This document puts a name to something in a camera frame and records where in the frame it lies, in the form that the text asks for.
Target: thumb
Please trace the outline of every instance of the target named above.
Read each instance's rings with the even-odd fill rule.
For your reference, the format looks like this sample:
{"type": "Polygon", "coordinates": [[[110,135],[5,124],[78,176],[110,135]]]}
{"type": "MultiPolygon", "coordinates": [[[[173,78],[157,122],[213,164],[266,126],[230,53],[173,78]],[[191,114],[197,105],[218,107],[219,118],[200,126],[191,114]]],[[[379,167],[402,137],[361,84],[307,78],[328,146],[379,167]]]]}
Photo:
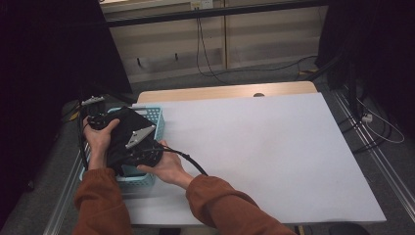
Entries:
{"type": "Polygon", "coordinates": [[[153,173],[154,169],[150,166],[139,164],[137,168],[141,171],[147,172],[147,173],[153,173]]]}
{"type": "Polygon", "coordinates": [[[105,127],[105,128],[104,128],[104,129],[105,129],[105,131],[107,131],[107,132],[111,133],[111,131],[113,131],[113,129],[115,129],[115,128],[118,126],[119,122],[120,122],[120,120],[119,120],[118,118],[116,118],[116,119],[112,120],[112,121],[111,121],[111,122],[107,125],[107,127],[105,127]]]}

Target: brown jacket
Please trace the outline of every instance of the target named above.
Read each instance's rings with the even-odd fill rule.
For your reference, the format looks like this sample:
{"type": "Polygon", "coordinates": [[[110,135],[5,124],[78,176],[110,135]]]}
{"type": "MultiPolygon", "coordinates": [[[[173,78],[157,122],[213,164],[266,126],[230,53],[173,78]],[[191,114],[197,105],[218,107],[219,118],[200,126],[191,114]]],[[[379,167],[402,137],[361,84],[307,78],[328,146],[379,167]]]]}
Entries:
{"type": "MultiPolygon", "coordinates": [[[[197,176],[186,197],[193,216],[227,234],[295,235],[262,211],[248,195],[212,176],[197,176]]],[[[73,234],[132,234],[128,210],[112,169],[93,169],[83,175],[75,206],[79,219],[73,234]]]]}

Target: white table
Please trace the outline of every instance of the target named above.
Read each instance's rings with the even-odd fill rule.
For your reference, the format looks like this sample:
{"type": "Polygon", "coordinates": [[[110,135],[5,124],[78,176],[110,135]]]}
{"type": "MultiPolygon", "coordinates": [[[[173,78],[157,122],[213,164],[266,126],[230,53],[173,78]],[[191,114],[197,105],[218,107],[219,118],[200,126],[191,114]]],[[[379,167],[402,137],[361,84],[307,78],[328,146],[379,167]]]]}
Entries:
{"type": "MultiPolygon", "coordinates": [[[[157,105],[171,148],[248,193],[281,222],[386,220],[321,94],[157,105]]],[[[124,201],[132,224],[200,224],[184,195],[157,179],[124,201]]]]}

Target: hand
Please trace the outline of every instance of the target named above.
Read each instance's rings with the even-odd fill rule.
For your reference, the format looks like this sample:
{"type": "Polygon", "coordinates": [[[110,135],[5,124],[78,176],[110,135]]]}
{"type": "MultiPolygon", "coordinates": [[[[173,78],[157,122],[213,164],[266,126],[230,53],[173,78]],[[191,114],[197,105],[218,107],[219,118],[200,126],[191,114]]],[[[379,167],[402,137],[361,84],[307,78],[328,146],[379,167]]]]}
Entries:
{"type": "Polygon", "coordinates": [[[107,167],[107,150],[111,142],[111,132],[118,124],[119,119],[114,119],[104,129],[95,130],[88,124],[87,117],[83,120],[85,126],[83,133],[91,148],[89,169],[107,167]]]}
{"type": "MultiPolygon", "coordinates": [[[[164,140],[160,143],[167,146],[164,140]]],[[[137,168],[155,174],[162,181],[175,184],[183,189],[187,189],[193,180],[193,176],[184,170],[180,158],[170,152],[163,152],[160,162],[154,167],[140,164],[137,168]]]]}

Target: metal frame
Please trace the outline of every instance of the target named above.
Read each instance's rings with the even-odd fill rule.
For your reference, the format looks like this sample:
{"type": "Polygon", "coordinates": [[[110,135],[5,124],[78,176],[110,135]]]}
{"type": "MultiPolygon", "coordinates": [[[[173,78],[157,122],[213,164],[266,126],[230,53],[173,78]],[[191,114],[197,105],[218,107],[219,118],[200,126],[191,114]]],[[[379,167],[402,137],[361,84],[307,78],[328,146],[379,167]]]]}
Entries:
{"type": "MultiPolygon", "coordinates": [[[[85,146],[85,154],[88,156],[90,154],[89,145],[85,146]]],[[[70,170],[69,177],[65,183],[64,190],[59,197],[58,203],[55,205],[55,208],[50,216],[48,224],[46,225],[45,230],[43,231],[44,235],[56,235],[59,234],[61,230],[62,223],[64,222],[65,215],[68,210],[69,204],[72,202],[73,194],[76,190],[76,185],[79,180],[79,174],[82,172],[82,157],[80,152],[78,153],[73,167],[70,170]]]]}
{"type": "Polygon", "coordinates": [[[119,26],[129,26],[129,25],[137,25],[137,24],[152,24],[152,23],[174,22],[174,21],[183,21],[183,20],[191,20],[191,19],[232,16],[232,15],[249,14],[249,13],[273,12],[273,11],[291,10],[291,9],[299,9],[299,8],[320,7],[320,6],[327,6],[328,3],[329,3],[329,0],[302,0],[302,1],[297,0],[297,1],[287,1],[287,2],[280,2],[280,3],[252,5],[252,6],[224,7],[224,8],[205,9],[205,10],[200,10],[200,11],[169,13],[169,14],[161,14],[161,15],[154,15],[154,16],[148,16],[148,17],[115,19],[115,20],[107,20],[104,23],[83,23],[83,24],[78,24],[78,25],[67,25],[64,27],[75,27],[75,28],[119,27],[119,26]]]}
{"type": "MultiPolygon", "coordinates": [[[[335,94],[335,98],[339,103],[342,111],[345,113],[347,117],[352,117],[351,111],[347,108],[347,98],[339,95],[338,93],[335,94]]],[[[356,124],[356,120],[352,118],[350,120],[351,124],[356,124]]],[[[379,170],[381,171],[382,175],[387,179],[389,185],[393,189],[396,196],[399,198],[400,202],[402,203],[403,207],[406,209],[408,215],[411,217],[412,221],[415,222],[415,196],[414,194],[408,189],[406,184],[397,174],[397,172],[392,167],[391,163],[388,161],[388,158],[382,152],[382,150],[378,146],[373,146],[374,138],[366,129],[365,126],[356,127],[355,131],[359,136],[360,140],[363,144],[368,145],[369,147],[374,147],[371,150],[368,150],[370,155],[372,156],[373,161],[378,166],[379,170]]]]}

